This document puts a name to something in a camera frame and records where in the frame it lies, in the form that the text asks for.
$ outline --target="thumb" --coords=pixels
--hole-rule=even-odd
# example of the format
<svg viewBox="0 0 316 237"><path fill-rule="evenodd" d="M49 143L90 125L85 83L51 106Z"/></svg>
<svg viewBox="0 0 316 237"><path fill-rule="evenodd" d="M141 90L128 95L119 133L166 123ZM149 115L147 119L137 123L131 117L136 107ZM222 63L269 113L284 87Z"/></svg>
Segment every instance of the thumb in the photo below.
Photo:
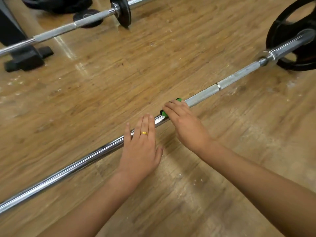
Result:
<svg viewBox="0 0 316 237"><path fill-rule="evenodd" d="M163 154L163 147L162 146L158 146L158 148L156 149L156 155L155 155L155 163L158 166L161 160Z"/></svg>

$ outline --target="green object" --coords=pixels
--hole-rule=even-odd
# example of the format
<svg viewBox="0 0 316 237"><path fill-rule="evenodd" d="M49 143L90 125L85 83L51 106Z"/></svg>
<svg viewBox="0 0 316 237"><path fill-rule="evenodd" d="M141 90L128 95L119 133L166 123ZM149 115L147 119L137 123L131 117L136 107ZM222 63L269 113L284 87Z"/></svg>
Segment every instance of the green object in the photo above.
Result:
<svg viewBox="0 0 316 237"><path fill-rule="evenodd" d="M160 111L160 115L165 116L165 117L168 117L168 115L166 114L166 112L164 112L163 110Z"/></svg>

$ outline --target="barbell bar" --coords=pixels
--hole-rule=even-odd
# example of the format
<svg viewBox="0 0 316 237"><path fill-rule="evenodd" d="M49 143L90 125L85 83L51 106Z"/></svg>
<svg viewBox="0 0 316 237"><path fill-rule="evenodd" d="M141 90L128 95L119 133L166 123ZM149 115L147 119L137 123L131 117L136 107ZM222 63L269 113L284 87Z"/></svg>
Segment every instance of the barbell bar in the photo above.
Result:
<svg viewBox="0 0 316 237"><path fill-rule="evenodd" d="M131 9L136 8L136 7L144 5L145 3L152 1L152 0L129 0L129 1L121 0L121 1L122 2L118 2L118 3L112 2L111 3L112 8L109 10L99 12L97 14L82 18L78 21L75 21L75 22L57 27L55 29L43 32L41 34L35 35L32 38L27 39L25 41L21 41L21 42L18 42L16 44L13 44L11 46L4 47L4 48L0 49L0 56L7 55L11 52L17 51L17 50L19 50L23 47L29 46L29 45L33 45L33 44L47 41L47 40L52 39L54 37L65 34L67 32L73 31L79 27L82 27L82 26L85 26L87 24L99 21L101 19L107 18L107 17L112 16L112 15L115 15L116 18L119 19L120 15L122 14L121 11L123 8L128 9L127 12L130 12L130 8Z"/></svg>
<svg viewBox="0 0 316 237"><path fill-rule="evenodd" d="M262 66L266 66L268 63L276 63L276 61L293 50L301 47L305 44L310 43L316 37L316 31L313 29L305 29L301 31L297 36L290 39L289 41L273 48L270 50L264 51L262 54L259 54L259 58L257 61L251 63L250 65L244 67L243 69L235 72L234 74L224 78L223 80L215 83L214 85L204 89L203 91L197 93L196 95L188 98L185 102L189 105L189 107L193 107L200 102L204 101L205 99L211 97L212 95L216 94L220 90L228 87L232 83L238 81L239 79L243 78L244 76L250 74L251 72L256 71ZM155 117L155 127L159 127L163 123L169 120L168 117L158 115ZM5 211L17 206L18 204L34 197L41 191L51 187L52 185L60 182L61 180L65 179L69 175L89 166L90 164L108 156L112 152L116 151L117 149L123 147L124 136L120 136L117 139L101 146L97 150L89 153L88 155L82 157L81 159L77 160L76 162L68 165L67 167L61 169L60 171L55 172L54 174L50 175L46 179L34 184L33 186L21 191L20 193L14 195L10 199L2 202L0 204L0 214L4 213Z"/></svg>

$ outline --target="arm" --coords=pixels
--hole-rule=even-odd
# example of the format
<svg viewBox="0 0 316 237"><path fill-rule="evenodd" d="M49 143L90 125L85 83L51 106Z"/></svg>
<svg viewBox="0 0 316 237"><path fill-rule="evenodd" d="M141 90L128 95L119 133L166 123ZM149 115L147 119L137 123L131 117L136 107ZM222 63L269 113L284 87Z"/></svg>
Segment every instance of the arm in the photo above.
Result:
<svg viewBox="0 0 316 237"><path fill-rule="evenodd" d="M128 199L138 184L160 163L163 149L156 149L155 121L145 115L138 121L133 139L129 124L124 134L120 165L98 191L50 226L40 237L93 237Z"/></svg>
<svg viewBox="0 0 316 237"><path fill-rule="evenodd" d="M179 140L227 178L285 236L316 235L316 194L251 162L212 139L185 102L163 110Z"/></svg>

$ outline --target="forearm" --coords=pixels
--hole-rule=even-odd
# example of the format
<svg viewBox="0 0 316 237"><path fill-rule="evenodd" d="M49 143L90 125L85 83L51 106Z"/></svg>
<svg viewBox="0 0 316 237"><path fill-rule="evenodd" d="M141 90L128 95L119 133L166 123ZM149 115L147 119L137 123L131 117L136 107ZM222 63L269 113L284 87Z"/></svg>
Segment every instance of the forearm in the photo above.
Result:
<svg viewBox="0 0 316 237"><path fill-rule="evenodd" d="M201 159L235 185L284 235L316 234L316 194L212 141Z"/></svg>
<svg viewBox="0 0 316 237"><path fill-rule="evenodd" d="M40 237L94 237L135 188L123 174L114 174L104 186L42 232Z"/></svg>

